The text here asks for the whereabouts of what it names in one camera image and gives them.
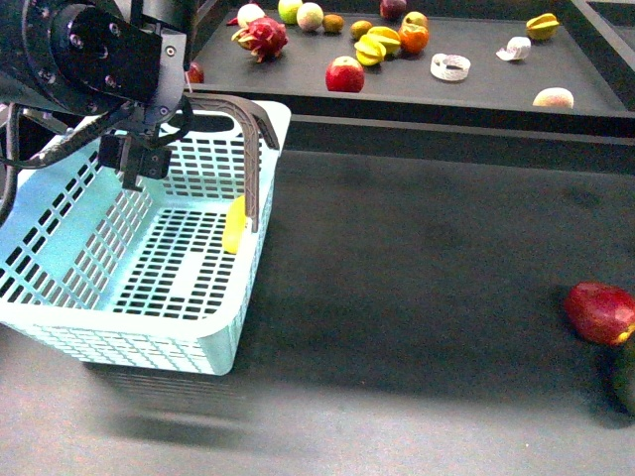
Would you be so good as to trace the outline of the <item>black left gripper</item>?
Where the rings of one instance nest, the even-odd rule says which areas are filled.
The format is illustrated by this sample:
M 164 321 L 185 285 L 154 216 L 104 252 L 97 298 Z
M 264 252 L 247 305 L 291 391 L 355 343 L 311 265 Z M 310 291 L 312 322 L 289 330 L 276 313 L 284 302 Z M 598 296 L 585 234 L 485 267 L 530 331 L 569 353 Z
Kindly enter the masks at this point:
M 186 17 L 175 7 L 133 4 L 123 19 L 97 4 L 65 4 L 51 26 L 51 48 L 63 77 L 83 93 L 108 104 L 104 118 L 120 121 L 120 138 L 105 137 L 99 162 L 137 179 L 162 179 L 169 151 L 159 124 L 183 107 L 187 66 Z

